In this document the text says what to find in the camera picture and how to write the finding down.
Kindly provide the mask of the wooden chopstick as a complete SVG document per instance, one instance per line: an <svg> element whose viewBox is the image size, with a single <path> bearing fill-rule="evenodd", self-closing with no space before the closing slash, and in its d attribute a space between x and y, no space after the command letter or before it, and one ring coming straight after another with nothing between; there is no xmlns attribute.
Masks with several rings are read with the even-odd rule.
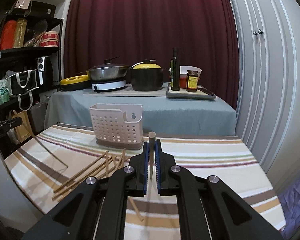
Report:
<svg viewBox="0 0 300 240"><path fill-rule="evenodd" d="M149 176L150 180L153 178L153 164L154 164L154 145L155 145L156 133L151 131L148 133L149 142Z"/></svg>
<svg viewBox="0 0 300 240"><path fill-rule="evenodd" d="M77 177L82 175L85 171L87 171L89 168L91 168L93 165L95 165L100 159L102 159L106 154L108 154L109 151L105 151L103 154L101 154L99 157L97 157L92 163L87 165L85 168L81 169L79 172L74 174L71 178L69 178L66 182L64 182L62 185L60 185L57 189L55 189L53 192L57 193L62 188L68 186L73 180L75 180Z"/></svg>
<svg viewBox="0 0 300 240"><path fill-rule="evenodd" d="M128 199L129 199L129 202L132 205L132 207L133 207L133 209L134 209L134 211L135 211L138 219L142 222L143 221L143 216L141 215L141 213L140 213L140 211L139 211L136 203L134 202L134 199L131 198L131 197L129 197Z"/></svg>
<svg viewBox="0 0 300 240"><path fill-rule="evenodd" d="M109 151L106 151L106 155L105 155L105 175L106 177L108 176L108 162L109 162L109 158L108 158L108 155L109 155Z"/></svg>
<svg viewBox="0 0 300 240"><path fill-rule="evenodd" d="M122 167L122 164L125 163L125 152L126 152L126 149L124 148L114 171L117 171L119 168Z"/></svg>

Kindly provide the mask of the white perforated utensil holder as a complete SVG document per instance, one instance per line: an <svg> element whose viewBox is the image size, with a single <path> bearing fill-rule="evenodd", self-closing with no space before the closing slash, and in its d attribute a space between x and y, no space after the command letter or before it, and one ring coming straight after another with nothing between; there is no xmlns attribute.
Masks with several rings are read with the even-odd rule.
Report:
<svg viewBox="0 0 300 240"><path fill-rule="evenodd" d="M142 148L142 105L97 103L89 111L97 144L129 150Z"/></svg>

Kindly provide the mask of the grey cutting board tray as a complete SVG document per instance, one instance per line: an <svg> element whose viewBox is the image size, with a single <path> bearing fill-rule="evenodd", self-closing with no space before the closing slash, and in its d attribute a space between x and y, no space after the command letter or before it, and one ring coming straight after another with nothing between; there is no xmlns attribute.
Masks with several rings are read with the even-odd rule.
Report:
<svg viewBox="0 0 300 240"><path fill-rule="evenodd" d="M170 85L166 89L167 98L176 98L176 99L195 99L195 100L210 100L214 101L217 96L207 95L200 90L197 90L195 93L187 92L186 89L181 88L180 90L171 90Z"/></svg>

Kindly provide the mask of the white induction cooker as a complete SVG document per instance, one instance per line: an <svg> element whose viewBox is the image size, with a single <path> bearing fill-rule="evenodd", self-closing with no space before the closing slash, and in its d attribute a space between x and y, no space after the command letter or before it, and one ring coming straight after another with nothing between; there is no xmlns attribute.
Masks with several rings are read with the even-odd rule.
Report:
<svg viewBox="0 0 300 240"><path fill-rule="evenodd" d="M119 81L107 81L107 82L93 82L91 86L92 86L92 90L95 92L104 92L109 90L117 90L117 89L125 88L126 81L119 80Z"/></svg>

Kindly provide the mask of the yellow lid electric cooker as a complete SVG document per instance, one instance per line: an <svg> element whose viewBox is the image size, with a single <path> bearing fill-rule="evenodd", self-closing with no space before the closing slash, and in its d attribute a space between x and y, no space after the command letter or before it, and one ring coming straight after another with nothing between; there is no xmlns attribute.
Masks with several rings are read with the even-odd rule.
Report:
<svg viewBox="0 0 300 240"><path fill-rule="evenodd" d="M88 75L68 77L60 81L60 86L63 91L86 89L91 86L91 79Z"/></svg>

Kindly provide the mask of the red container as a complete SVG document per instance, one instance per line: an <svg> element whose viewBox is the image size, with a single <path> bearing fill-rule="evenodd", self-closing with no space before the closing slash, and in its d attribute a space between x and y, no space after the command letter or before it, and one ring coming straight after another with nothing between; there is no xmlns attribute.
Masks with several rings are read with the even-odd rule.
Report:
<svg viewBox="0 0 300 240"><path fill-rule="evenodd" d="M187 82L187 77L181 77L180 78L180 88L186 89L186 87L187 87L186 82Z"/></svg>

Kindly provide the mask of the sauce jar yellow label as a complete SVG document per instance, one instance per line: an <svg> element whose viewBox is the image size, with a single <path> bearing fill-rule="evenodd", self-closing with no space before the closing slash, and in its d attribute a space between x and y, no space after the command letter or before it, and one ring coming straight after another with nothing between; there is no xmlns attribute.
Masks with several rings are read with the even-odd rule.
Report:
<svg viewBox="0 0 300 240"><path fill-rule="evenodd" d="M187 71L187 82L186 82L186 91L195 93L198 87L198 72L196 71Z"/></svg>

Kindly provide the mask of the steel wok with lid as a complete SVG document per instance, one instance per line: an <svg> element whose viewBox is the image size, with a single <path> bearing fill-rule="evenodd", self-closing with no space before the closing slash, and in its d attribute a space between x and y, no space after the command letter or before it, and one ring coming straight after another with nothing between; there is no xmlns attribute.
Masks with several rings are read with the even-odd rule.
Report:
<svg viewBox="0 0 300 240"><path fill-rule="evenodd" d="M87 75L93 81L107 81L125 77L130 66L111 62L118 58L117 56L106 59L103 64L89 68L86 70Z"/></svg>

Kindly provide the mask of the black white tote bag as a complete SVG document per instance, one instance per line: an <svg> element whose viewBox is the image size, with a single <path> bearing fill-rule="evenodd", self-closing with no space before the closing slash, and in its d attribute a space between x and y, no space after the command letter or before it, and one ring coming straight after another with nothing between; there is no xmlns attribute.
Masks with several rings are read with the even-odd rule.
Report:
<svg viewBox="0 0 300 240"><path fill-rule="evenodd" d="M5 86L10 97L18 99L19 109L22 111L28 111L33 105L33 91L38 89L37 70L27 70L23 72L14 73L7 77L7 83ZM21 106L21 97L29 96L30 105L26 109Z"/></svg>

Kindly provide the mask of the dark olive oil bottle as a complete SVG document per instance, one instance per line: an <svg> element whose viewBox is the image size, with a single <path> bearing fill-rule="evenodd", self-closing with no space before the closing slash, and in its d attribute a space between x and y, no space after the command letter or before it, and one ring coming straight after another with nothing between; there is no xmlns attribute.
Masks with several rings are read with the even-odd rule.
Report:
<svg viewBox="0 0 300 240"><path fill-rule="evenodd" d="M171 90L180 90L180 59L179 48L173 47L173 57L170 64Z"/></svg>

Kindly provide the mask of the black air fryer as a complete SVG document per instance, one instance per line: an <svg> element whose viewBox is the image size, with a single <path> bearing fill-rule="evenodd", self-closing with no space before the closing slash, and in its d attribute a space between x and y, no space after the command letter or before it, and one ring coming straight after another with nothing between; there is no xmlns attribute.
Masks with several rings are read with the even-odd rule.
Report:
<svg viewBox="0 0 300 240"><path fill-rule="evenodd" d="M37 73L41 86L53 85L53 67L49 56L37 59Z"/></svg>

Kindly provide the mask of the black storage shelf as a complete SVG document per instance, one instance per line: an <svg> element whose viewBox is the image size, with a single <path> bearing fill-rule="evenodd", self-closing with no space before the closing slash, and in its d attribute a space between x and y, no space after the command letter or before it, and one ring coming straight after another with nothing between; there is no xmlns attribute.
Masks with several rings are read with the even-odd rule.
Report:
<svg viewBox="0 0 300 240"><path fill-rule="evenodd" d="M19 147L29 141L33 134L43 130L44 114L47 104L40 95L60 88L61 80L61 34L63 20L54 17L56 7L42 2L30 2L27 9L22 9L16 0L8 0L0 12L0 38L5 23L9 20L17 22L14 33L13 48L0 50L0 122L21 118L22 125L0 137L0 150L8 157ZM47 31L59 33L59 47L40 47L42 36ZM37 70L37 59L49 56L53 67L53 85L41 86L37 73L39 88L34 90L33 105L28 111L19 109L18 99L10 97L5 86L7 77L14 73ZM21 106L26 109L30 105L29 96L21 97Z"/></svg>

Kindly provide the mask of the orange bag on shelf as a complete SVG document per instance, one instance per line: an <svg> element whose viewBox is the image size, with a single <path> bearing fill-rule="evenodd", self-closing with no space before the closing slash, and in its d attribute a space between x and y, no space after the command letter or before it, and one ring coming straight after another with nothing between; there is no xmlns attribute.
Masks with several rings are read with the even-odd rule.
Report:
<svg viewBox="0 0 300 240"><path fill-rule="evenodd" d="M0 50L13 48L16 25L15 20L9 20L5 23L0 38Z"/></svg>

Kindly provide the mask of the dark red curtain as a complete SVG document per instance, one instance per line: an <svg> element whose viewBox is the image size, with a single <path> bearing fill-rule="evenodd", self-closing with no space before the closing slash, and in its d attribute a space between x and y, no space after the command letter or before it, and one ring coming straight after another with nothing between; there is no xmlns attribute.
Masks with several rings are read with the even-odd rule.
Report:
<svg viewBox="0 0 300 240"><path fill-rule="evenodd" d="M115 57L133 65L154 59L202 70L200 83L236 108L239 52L230 0L71 0L64 36L64 75Z"/></svg>

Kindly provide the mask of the black handled knife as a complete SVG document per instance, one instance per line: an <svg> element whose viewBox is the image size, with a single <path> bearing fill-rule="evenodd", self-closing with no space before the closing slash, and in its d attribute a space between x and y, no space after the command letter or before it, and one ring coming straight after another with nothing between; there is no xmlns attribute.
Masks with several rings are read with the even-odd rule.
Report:
<svg viewBox="0 0 300 240"><path fill-rule="evenodd" d="M200 90L201 92L207 94L207 95L214 96L214 93L212 91L206 89L202 85L198 85L197 89Z"/></svg>

